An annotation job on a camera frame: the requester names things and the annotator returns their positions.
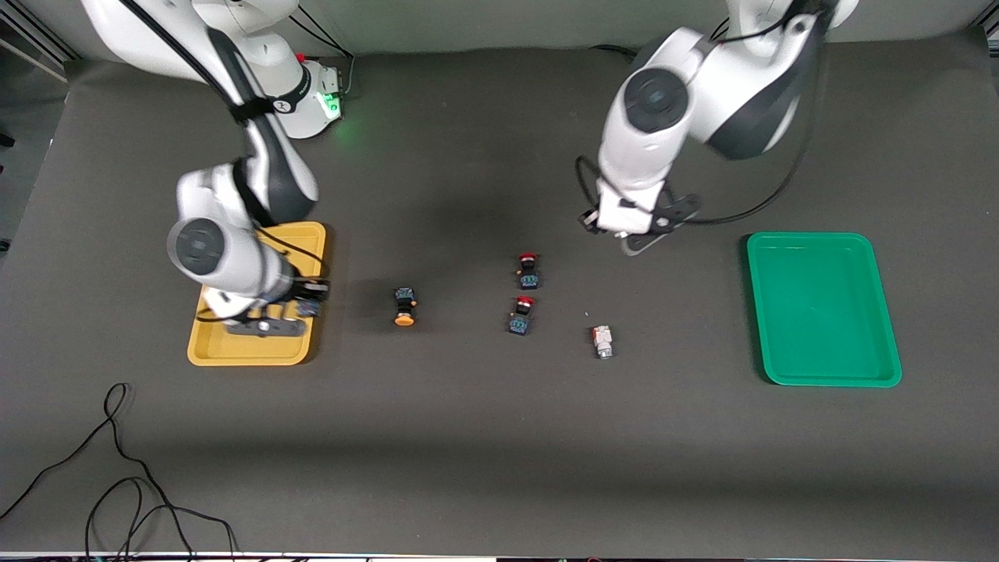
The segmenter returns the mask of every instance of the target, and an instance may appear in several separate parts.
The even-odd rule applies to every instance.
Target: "black cable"
[[[199,321],[199,322],[226,322],[226,321],[229,321],[229,320],[243,320],[246,317],[246,314],[247,314],[247,312],[244,310],[243,312],[241,312],[241,313],[239,313],[239,314],[237,314],[235,316],[225,316],[223,318],[205,318],[204,316],[202,316],[202,314],[205,314],[206,312],[212,312],[212,309],[211,308],[203,308],[202,310],[199,310],[198,314],[195,315],[194,319],[197,320],[197,321]]]
[[[596,200],[596,196],[593,195],[593,192],[589,190],[589,186],[586,185],[586,180],[582,177],[582,165],[589,168],[589,171],[595,177],[600,177],[600,169],[597,168],[596,164],[593,164],[589,158],[586,158],[581,154],[575,157],[575,164],[573,165],[575,166],[575,181],[579,183],[579,189],[582,190],[582,196],[589,202],[589,206],[592,207],[593,210],[596,210],[596,208],[599,207],[599,202]]]
[[[122,548],[119,549],[119,553],[124,552],[124,555],[125,555],[126,559],[128,558],[128,550],[126,550],[126,546],[135,537],[135,535],[139,533],[139,531],[142,529],[142,526],[146,524],[146,521],[154,513],[156,513],[157,511],[159,511],[161,509],[168,509],[168,510],[171,510],[171,511],[179,511],[181,513],[186,513],[188,515],[193,515],[195,517],[198,517],[199,519],[204,519],[206,521],[212,521],[212,522],[215,522],[215,523],[222,524],[226,528],[226,538],[229,541],[229,554],[230,554],[230,556],[233,557],[233,558],[235,558],[236,551],[242,550],[240,548],[239,541],[236,539],[236,532],[233,530],[233,526],[230,525],[228,521],[226,521],[224,519],[219,519],[218,517],[212,517],[211,515],[205,515],[204,513],[200,513],[198,511],[195,511],[193,509],[188,509],[186,507],[171,506],[171,505],[167,505],[167,504],[160,504],[160,505],[158,505],[156,507],[150,508],[150,510],[146,512],[146,515],[144,515],[142,517],[142,519],[139,519],[138,524],[136,524],[135,519],[132,520],[132,525],[131,525],[131,527],[129,527],[129,534],[128,534],[128,537],[125,539],[125,544],[123,544]],[[191,555],[191,556],[193,556],[194,552],[188,552],[188,554]]]
[[[323,37],[320,37],[319,34],[317,34],[315,31],[309,29],[308,27],[305,26],[305,24],[295,19],[295,16],[290,16],[289,19],[292,20],[292,23],[294,23],[295,25],[301,27],[303,31],[305,31],[309,35],[312,35],[317,41],[323,43],[324,45],[333,47],[334,49],[340,51],[345,57],[351,58],[350,56],[347,55],[347,51],[345,51],[342,47],[338,47],[337,45],[331,43],[330,41],[327,41]]]
[[[111,396],[111,391],[114,390],[115,388],[117,388],[118,384],[116,384],[115,386],[112,386],[111,390],[108,391],[107,396],[104,397],[105,406],[107,405],[108,397]],[[4,510],[3,514],[0,514],[0,521],[3,521],[8,515],[10,515],[10,512],[14,511],[14,508],[16,508],[18,505],[20,505],[20,503],[22,501],[24,501],[24,498],[28,497],[28,494],[30,494],[31,491],[35,489],[35,485],[38,484],[38,481],[41,480],[42,477],[45,476],[45,474],[48,471],[50,471],[52,469],[55,469],[55,468],[58,468],[58,467],[60,467],[60,466],[62,466],[64,464],[66,464],[67,462],[73,460],[78,454],[80,454],[80,451],[83,451],[83,449],[85,449],[87,447],[87,445],[90,444],[91,440],[94,439],[94,436],[97,435],[97,432],[99,432],[100,430],[104,429],[104,426],[106,426],[106,425],[108,425],[108,424],[111,423],[112,416],[114,416],[115,414],[118,413],[118,409],[121,408],[121,406],[122,406],[122,402],[119,401],[118,404],[115,406],[115,409],[111,411],[111,414],[108,415],[107,418],[103,422],[100,423],[100,425],[98,425],[97,427],[95,427],[93,429],[93,431],[91,431],[90,434],[87,435],[87,437],[83,440],[83,442],[80,443],[80,446],[78,446],[72,453],[70,453],[69,456],[67,456],[66,458],[64,458],[63,460],[61,460],[61,461],[59,461],[59,462],[57,462],[55,464],[52,464],[52,465],[49,465],[49,466],[43,468],[41,470],[41,472],[39,472],[38,475],[35,476],[35,479],[31,481],[31,484],[28,484],[28,487],[24,489],[24,492],[22,492],[21,495],[16,500],[14,500],[14,503],[10,504],[10,507],[8,507],[6,510]]]
[[[115,394],[115,392],[119,390],[121,391],[121,396],[118,398],[118,401],[115,403],[114,407],[111,407],[110,406],[111,398]],[[80,443],[80,446],[77,447],[72,453],[70,453],[68,457],[57,462],[56,464],[53,464],[51,466],[42,469],[42,471],[39,472],[37,476],[35,476],[35,479],[31,481],[31,484],[28,484],[28,487],[24,490],[24,492],[21,493],[20,497],[14,500],[14,503],[12,503],[10,507],[8,507],[3,512],[3,514],[0,515],[0,520],[3,520],[5,517],[7,517],[7,515],[9,515],[10,512],[13,511],[14,508],[17,507],[24,500],[24,498],[28,496],[29,493],[31,493],[35,485],[38,483],[39,480],[41,480],[42,476],[44,476],[45,473],[58,466],[61,466],[62,464],[65,464],[66,462],[69,462],[74,457],[76,457],[76,455],[78,455],[80,451],[82,451],[87,445],[90,444],[94,436],[97,435],[97,432],[104,429],[104,427],[107,425],[111,425],[111,430],[114,435],[114,441],[115,441],[115,450],[118,451],[118,455],[124,458],[125,460],[138,463],[140,466],[142,466],[143,471],[146,473],[146,478],[149,480],[150,484],[152,484],[153,488],[156,489],[157,493],[159,493],[160,498],[163,500],[163,503],[173,505],[170,502],[170,500],[167,498],[167,493],[163,490],[163,487],[160,486],[160,484],[153,477],[153,473],[152,471],[150,471],[149,465],[147,465],[144,461],[140,459],[129,456],[122,449],[121,439],[118,434],[118,422],[115,421],[115,415],[118,414],[118,411],[121,409],[122,404],[125,403],[125,397],[127,395],[128,395],[128,385],[122,382],[115,383],[114,385],[112,385],[111,388],[108,389],[108,393],[104,396],[104,416],[105,416],[104,421],[102,421],[97,427],[95,427],[94,430],[91,431],[89,435],[87,435],[87,438],[84,439],[82,443]],[[105,496],[111,491],[113,491],[119,484],[112,486],[108,490],[108,492],[105,492]],[[174,515],[174,524],[177,527],[177,533],[180,535],[181,541],[184,543],[184,546],[187,547],[188,550],[192,550],[191,544],[188,542],[187,537],[184,535],[184,530],[181,528],[180,520],[177,518],[176,514]]]
[[[590,47],[590,49],[596,51],[608,51],[611,53],[624,55],[624,58],[626,58],[628,62],[633,61],[634,57],[638,56],[638,53],[635,52],[633,49],[628,49],[627,47],[621,47],[620,45],[608,45],[606,43],[602,43],[600,45],[593,45],[592,47]]]
[[[111,492],[117,490],[118,487],[121,486],[122,484],[127,483],[135,486],[135,491],[139,496],[139,501],[135,509],[135,515],[132,516],[132,523],[131,525],[129,525],[129,529],[135,526],[136,521],[139,519],[139,514],[142,513],[142,486],[139,485],[139,482],[146,482],[146,481],[138,476],[127,476],[125,478],[122,478],[121,480],[112,484],[110,488],[105,490],[104,493],[101,494],[101,497],[97,500],[97,503],[94,504],[94,507],[90,509],[90,514],[87,516],[87,525],[84,527],[84,534],[83,534],[83,552],[84,552],[84,560],[86,562],[90,562],[90,531],[91,528],[93,527],[94,517],[97,515],[97,510],[101,507],[101,504],[104,503],[104,500],[111,495]],[[132,542],[132,537],[130,535],[128,539],[125,540],[125,546],[123,547],[125,548],[126,556],[128,555],[128,547],[131,546],[131,542]]]
[[[263,234],[264,236],[270,238],[274,242],[277,242],[278,244],[281,244],[282,246],[288,248],[289,250],[294,250],[294,251],[296,251],[296,252],[298,252],[298,253],[300,253],[302,255],[309,256],[310,258],[312,258],[312,259],[316,260],[317,262],[319,262],[319,277],[321,279],[326,279],[328,271],[327,271],[327,268],[326,268],[326,262],[323,261],[323,258],[317,256],[316,254],[314,254],[314,253],[312,253],[312,252],[310,252],[308,250],[304,250],[302,248],[299,248],[295,244],[292,244],[290,242],[285,242],[281,238],[278,238],[277,236],[275,236],[275,235],[271,234],[270,232],[264,230],[263,228],[261,228],[258,225],[254,225],[254,229],[256,229],[257,232]]]
[[[819,60],[818,79],[817,83],[815,84],[815,93],[812,95],[811,114],[808,116],[808,123],[805,125],[804,137],[801,139],[801,144],[798,147],[798,153],[794,156],[794,161],[791,163],[790,169],[787,170],[787,174],[785,174],[784,178],[780,180],[779,184],[777,184],[777,188],[773,190],[773,193],[771,193],[766,199],[756,204],[756,206],[750,209],[746,209],[741,213],[735,213],[734,215],[716,217],[711,219],[697,219],[697,218],[684,219],[680,221],[681,223],[709,226],[715,224],[728,224],[735,221],[739,221],[746,217],[755,215],[759,211],[762,211],[763,209],[768,207],[771,203],[776,201],[777,198],[784,193],[784,190],[786,190],[787,186],[791,184],[791,180],[794,179],[794,176],[798,172],[798,168],[801,167],[801,163],[804,162],[805,156],[808,154],[808,148],[811,146],[811,140],[815,134],[815,125],[818,122],[818,111],[822,105],[822,100],[825,99],[825,88],[828,82],[829,61],[825,54],[824,44],[819,47],[819,59],[820,60]]]
[[[114,397],[115,393],[119,391],[120,391],[120,396],[118,396],[117,401],[115,401],[114,405],[112,406],[112,397]],[[31,484],[29,484],[28,487],[24,490],[24,492],[21,493],[21,495],[14,501],[14,503],[12,503],[10,507],[8,507],[3,512],[3,514],[0,515],[0,520],[7,517],[14,510],[14,508],[20,505],[20,503],[24,500],[24,498],[26,498],[28,494],[31,493],[35,485],[41,480],[41,478],[48,471],[57,468],[75,458],[84,448],[86,448],[87,445],[90,444],[94,436],[100,430],[104,429],[104,427],[107,425],[111,425],[111,429],[113,431],[113,436],[114,436],[115,450],[118,452],[118,455],[125,460],[137,463],[140,466],[142,466],[143,472],[145,473],[145,477],[128,476],[118,480],[110,488],[105,490],[103,494],[101,494],[101,497],[94,504],[94,507],[91,508],[90,513],[87,516],[87,524],[84,533],[84,550],[86,553],[86,558],[84,558],[85,562],[90,562],[91,560],[90,535],[93,529],[94,518],[97,515],[98,509],[100,509],[101,505],[104,503],[104,500],[106,500],[108,496],[110,496],[115,490],[117,490],[119,487],[125,484],[131,484],[132,486],[134,486],[138,496],[136,511],[135,514],[133,514],[132,522],[129,525],[128,536],[126,537],[125,542],[122,544],[121,549],[119,549],[119,553],[124,552],[124,556],[126,559],[129,558],[129,551],[131,549],[132,539],[135,537],[136,533],[138,533],[139,529],[146,522],[146,520],[149,518],[150,515],[161,509],[167,509],[170,511],[171,516],[173,517],[174,520],[174,526],[177,529],[177,535],[180,538],[181,542],[184,544],[184,547],[187,549],[189,555],[194,556],[194,549],[191,547],[190,541],[188,541],[187,536],[184,534],[184,529],[181,527],[180,519],[177,516],[178,512],[193,515],[195,517],[207,521],[214,521],[225,526],[227,538],[229,539],[230,554],[235,558],[235,553],[237,550],[240,550],[240,547],[239,547],[239,542],[236,540],[236,533],[233,531],[233,527],[232,525],[229,524],[228,521],[220,519],[218,517],[212,517],[211,515],[205,515],[204,513],[200,513],[193,509],[174,505],[167,498],[167,494],[163,490],[163,487],[160,486],[159,482],[157,482],[156,479],[153,477],[149,465],[147,465],[146,462],[141,459],[130,456],[122,448],[121,436],[118,433],[118,422],[115,419],[115,416],[118,414],[119,410],[121,410],[122,408],[122,405],[125,403],[125,399],[128,396],[128,393],[129,393],[129,386],[126,383],[120,382],[112,385],[111,388],[108,389],[108,393],[104,396],[104,415],[105,415],[104,421],[102,421],[97,427],[95,427],[90,432],[90,434],[87,435],[86,439],[84,439],[83,442],[72,453],[69,454],[69,456],[51,466],[42,469],[42,471],[39,472],[37,476],[35,476],[34,480],[31,481]],[[146,515],[140,519],[139,514],[142,512],[142,504],[143,504],[143,492],[141,484],[145,484],[155,489],[157,494],[159,494],[160,498],[162,499],[163,503],[154,508],[151,508],[148,512],[146,512]]]
[[[354,58],[354,53],[352,53],[352,52],[348,51],[347,49],[341,47],[340,43],[338,43],[337,40],[334,39],[333,36],[330,35],[326,31],[326,29],[322,25],[319,24],[318,21],[316,21],[316,18],[312,17],[312,14],[310,14],[309,11],[306,10],[305,6],[301,6],[300,5],[299,9],[302,10],[302,13],[305,14],[307,18],[309,18],[309,21],[313,22],[313,25],[316,26],[316,29],[320,30],[320,32],[323,35],[326,35],[326,38],[329,39],[330,42],[333,43],[334,46],[336,46],[337,49],[340,49],[340,52],[344,53],[344,55],[347,56],[348,58],[352,58],[352,59]]]
[[[732,38],[729,38],[729,39],[718,39],[717,43],[719,45],[721,45],[721,44],[724,44],[724,43],[734,43],[736,41],[745,41],[746,39],[752,39],[753,37],[761,37],[763,35],[766,35],[767,33],[770,33],[771,31],[777,29],[778,27],[781,27],[781,26],[785,25],[788,21],[789,21],[788,18],[780,18],[779,20],[777,20],[776,23],[774,23],[770,27],[767,27],[766,29],[763,29],[761,31],[757,31],[756,33],[750,33],[749,35],[739,35],[738,37],[732,37]]]
[[[729,21],[729,18],[726,17],[725,19],[721,20],[721,23],[718,24],[718,27],[714,28],[714,31],[710,35],[711,41],[714,41],[715,39],[717,39],[718,37],[720,37],[722,33],[724,33],[725,31],[728,30],[728,28],[721,29],[722,27],[725,26],[726,23],[728,23],[728,21]]]

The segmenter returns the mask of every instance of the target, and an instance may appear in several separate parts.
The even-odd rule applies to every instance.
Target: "electrical component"
[[[520,269],[516,270],[516,274],[519,276],[517,283],[520,285],[520,290],[530,291],[536,289],[540,283],[540,278],[534,269],[534,265],[537,263],[537,254],[520,254],[518,259]]]
[[[610,348],[610,343],[613,341],[613,338],[610,336],[610,326],[594,326],[592,333],[596,356],[600,359],[613,357],[613,350]]]
[[[412,326],[417,319],[413,317],[413,309],[417,307],[417,292],[413,287],[396,289],[396,325]]]
[[[513,303],[513,312],[509,313],[509,324],[507,330],[511,334],[518,336],[527,335],[530,327],[530,311],[534,306],[534,299],[525,296],[516,297]]]

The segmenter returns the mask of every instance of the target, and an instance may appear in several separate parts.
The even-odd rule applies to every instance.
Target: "wall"
[[[85,57],[115,58],[78,0],[21,1]],[[967,26],[989,3],[861,0],[853,16],[833,31],[832,40],[931,37]],[[302,0],[302,4],[358,54],[640,45],[681,25],[710,33],[726,15],[722,0]],[[297,51],[332,53],[290,21],[276,29]]]

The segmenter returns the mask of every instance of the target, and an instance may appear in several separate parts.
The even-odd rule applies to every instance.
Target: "power cord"
[[[818,111],[822,105],[823,100],[825,99],[825,90],[828,83],[828,70],[829,70],[828,66],[829,66],[829,61],[825,53],[825,45],[822,44],[822,46],[819,47],[818,79],[817,79],[817,84],[815,85],[814,94],[812,96],[811,113],[808,117],[808,123],[805,126],[804,138],[801,139],[801,145],[798,148],[798,152],[794,157],[794,161],[791,163],[790,169],[788,169],[787,174],[784,175],[784,178],[777,185],[777,188],[774,189],[773,192],[766,197],[766,199],[763,199],[755,206],[746,209],[741,213],[735,213],[733,215],[715,217],[710,219],[688,218],[678,221],[672,221],[673,224],[692,224],[700,226],[710,226],[710,225],[732,223],[735,221],[742,220],[746,217],[755,215],[756,213],[770,206],[771,203],[776,201],[777,198],[780,197],[781,194],[783,194],[783,192],[787,189],[787,186],[790,185],[791,180],[797,174],[798,169],[801,167],[801,163],[804,162],[805,156],[808,153],[808,148],[811,145],[812,137],[815,134],[815,125],[818,121]],[[582,190],[583,196],[586,198],[586,201],[589,202],[590,206],[595,210],[598,206],[596,197],[593,195],[592,191],[589,189],[589,186],[586,184],[585,179],[582,177],[582,167],[585,166],[589,170],[589,172],[596,178],[602,176],[602,172],[600,171],[598,165],[596,165],[593,161],[591,161],[589,158],[586,158],[583,155],[579,155],[576,157],[574,166],[575,166],[575,178],[579,184],[579,188]],[[651,209],[645,209],[639,206],[637,203],[635,203],[629,197],[627,197],[627,195],[618,190],[617,187],[615,187],[612,183],[606,181],[604,183],[611,191],[614,192],[615,195],[620,197],[622,200],[630,202],[636,208],[638,208],[643,212],[652,214]],[[675,201],[675,196],[672,190],[669,188],[668,184],[666,184],[666,186],[663,187],[663,193],[670,200],[670,202]]]
[[[791,21],[791,16],[787,16],[787,15],[781,16],[781,18],[779,20],[777,20],[776,22],[774,22],[773,25],[771,25],[769,27],[766,27],[764,29],[761,29],[761,30],[757,31],[756,33],[750,33],[749,35],[739,35],[738,37],[731,37],[731,38],[728,38],[728,39],[718,39],[717,43],[719,45],[723,45],[725,43],[735,43],[736,41],[745,41],[746,39],[752,39],[753,37],[762,37],[763,35],[766,35],[767,33],[770,33],[771,31],[774,31],[774,30],[776,30],[776,29],[778,29],[780,27],[783,27],[783,26],[787,25],[787,22],[789,22],[789,21]]]
[[[193,509],[188,509],[186,507],[180,507],[174,505],[167,497],[166,491],[164,491],[163,487],[153,476],[153,473],[150,470],[149,465],[146,464],[146,462],[143,461],[142,459],[133,457],[125,452],[125,449],[122,447],[121,435],[118,432],[118,421],[115,419],[115,416],[118,415],[118,412],[121,410],[122,405],[125,403],[125,399],[129,395],[129,389],[130,387],[128,384],[121,382],[115,383],[114,385],[111,386],[110,389],[108,389],[108,393],[104,396],[104,421],[98,424],[97,427],[95,427],[87,435],[87,437],[83,440],[83,442],[80,443],[80,445],[76,449],[74,449],[72,453],[69,454],[69,456],[67,456],[66,458],[55,464],[43,468],[35,476],[35,478],[31,481],[31,483],[28,484],[28,487],[25,488],[24,492],[22,492],[21,495],[18,496],[18,498],[14,500],[14,502],[6,510],[4,510],[2,514],[0,514],[0,521],[6,519],[7,516],[9,516],[10,513],[14,511],[14,509],[17,508],[17,506],[20,505],[25,498],[28,497],[28,495],[32,492],[32,490],[35,489],[35,486],[39,483],[39,481],[41,481],[41,479],[50,470],[54,470],[76,458],[76,456],[79,455],[80,452],[82,452],[87,447],[87,445],[90,444],[91,441],[93,441],[94,436],[96,436],[106,426],[110,425],[112,429],[112,435],[114,438],[115,451],[117,451],[118,456],[127,461],[140,465],[142,467],[143,473],[145,474],[145,477],[129,476],[118,480],[110,488],[108,488],[97,500],[97,503],[94,504],[94,507],[90,510],[90,514],[87,516],[87,525],[84,534],[84,549],[86,557],[84,558],[84,560],[86,562],[90,562],[91,560],[90,535],[93,527],[94,518],[97,514],[97,510],[101,507],[101,504],[104,503],[104,500],[111,495],[111,493],[113,493],[115,490],[117,490],[119,487],[125,484],[131,484],[135,488],[136,494],[138,496],[138,501],[135,514],[132,516],[132,522],[129,525],[128,536],[125,539],[125,542],[122,544],[122,547],[118,551],[119,553],[122,552],[124,553],[124,559],[129,558],[132,539],[135,537],[136,533],[142,527],[143,523],[145,523],[148,520],[150,515],[161,509],[166,509],[170,511],[170,514],[174,520],[174,526],[177,529],[177,535],[180,538],[181,542],[184,544],[184,548],[187,549],[187,552],[190,556],[194,556],[194,549],[191,547],[190,541],[188,540],[187,536],[184,534],[184,529],[181,527],[180,518],[177,516],[178,512],[192,515],[194,517],[198,517],[200,519],[204,519],[207,521],[214,521],[223,524],[226,527],[226,533],[229,539],[230,554],[235,558],[235,553],[237,550],[240,550],[240,548],[239,548],[239,543],[236,540],[236,534],[233,532],[232,525],[230,525],[224,519],[219,519],[217,517],[205,515],[204,513],[200,513]],[[157,495],[159,495],[161,501],[163,502],[162,504],[150,509],[146,513],[146,515],[143,516],[141,519],[139,518],[139,514],[142,512],[143,493],[142,493],[142,486],[140,484],[145,484],[155,489]]]
[[[304,256],[308,256],[308,257],[316,260],[319,263],[319,278],[320,279],[326,279],[328,277],[327,274],[329,273],[329,271],[327,270],[326,262],[323,261],[323,258],[317,256],[316,254],[310,252],[309,250],[305,250],[303,248],[300,248],[300,247],[296,246],[295,244],[292,244],[291,242],[285,242],[281,238],[278,238],[277,236],[275,236],[275,235],[271,234],[270,232],[268,232],[268,231],[264,230],[263,228],[261,228],[260,225],[256,225],[255,224],[254,225],[254,230],[256,230],[257,232],[259,232],[260,234],[263,234],[265,237],[271,239],[271,241],[277,242],[278,244],[281,244],[282,246],[288,248],[289,250],[296,251],[296,252],[298,252],[298,253],[300,253],[300,254],[302,254]]]
[[[621,47],[619,45],[609,45],[606,43],[593,45],[592,47],[590,47],[590,49],[594,51],[607,51],[610,53],[617,53],[619,55],[623,55],[628,62],[633,61],[634,57],[638,56],[638,53],[633,49],[628,49],[627,47]]]
[[[348,59],[351,60],[350,69],[347,71],[347,86],[343,89],[344,95],[347,95],[347,94],[351,93],[351,88],[354,86],[354,65],[357,62],[356,58],[354,56],[354,53],[352,53],[352,52],[348,51],[347,49],[345,49],[344,47],[342,47],[340,45],[340,43],[337,42],[337,40],[334,39],[333,36],[330,35],[326,31],[326,29],[324,29],[323,26],[319,24],[318,21],[316,21],[316,18],[312,17],[312,14],[310,14],[309,11],[306,10],[304,6],[299,6],[299,9],[302,10],[302,13],[305,14],[305,16],[307,18],[309,18],[309,21],[311,21],[313,23],[313,25],[316,26],[316,29],[319,29],[320,33],[322,33],[323,35],[326,36],[326,39],[324,39],[323,37],[320,37],[318,34],[316,34],[315,31],[309,29],[305,24],[303,24],[302,22],[300,22],[299,20],[297,20],[295,18],[295,16],[291,16],[290,19],[292,20],[292,22],[295,25],[297,25],[300,28],[302,28],[302,30],[305,31],[306,33],[308,33],[309,35],[312,35],[317,41],[319,41],[319,42],[321,42],[321,43],[323,43],[325,45],[328,45],[330,47],[333,47],[334,49],[337,49],[345,57],[347,57]]]
[[[727,26],[727,24],[728,24],[729,20],[730,20],[730,18],[725,17],[725,19],[721,20],[721,23],[718,24],[718,27],[714,28],[714,32],[712,32],[711,35],[710,35],[710,37],[709,37],[711,41],[714,41],[718,37],[721,37],[725,33],[728,33],[728,26]]]
[[[241,313],[239,313],[239,314],[237,314],[235,316],[223,316],[222,318],[208,318],[208,317],[202,316],[202,314],[205,314],[206,312],[212,312],[212,309],[211,308],[203,308],[203,309],[199,310],[198,314],[195,315],[194,319],[197,320],[197,321],[199,321],[199,322],[205,322],[205,323],[211,323],[211,322],[228,322],[230,320],[243,320],[244,318],[246,318],[246,314],[247,314],[247,311],[244,310],[243,312],[241,312]]]

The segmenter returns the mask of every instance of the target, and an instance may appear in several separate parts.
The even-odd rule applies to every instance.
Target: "metal frame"
[[[28,64],[31,64],[31,65],[37,67],[39,70],[42,70],[42,71],[46,72],[47,74],[49,74],[50,76],[52,76],[56,80],[59,80],[63,84],[68,84],[69,83],[62,74],[59,74],[55,70],[52,70],[51,68],[48,67],[48,65],[46,65],[45,63],[43,63],[41,60],[35,59],[34,57],[32,57],[31,55],[29,55],[28,53],[25,53],[24,51],[22,51],[21,49],[18,49],[14,45],[11,45],[7,41],[4,41],[3,39],[0,39],[0,47],[3,47],[4,49],[7,49],[8,51],[14,53],[18,57],[24,59],[24,61],[27,62]]]
[[[79,53],[42,23],[42,20],[35,17],[19,0],[0,0],[0,20],[27,39],[59,70],[62,70],[66,61],[81,58]]]
[[[999,0],[985,8],[985,11],[975,18],[973,23],[984,27],[985,35],[990,40],[999,40]]]

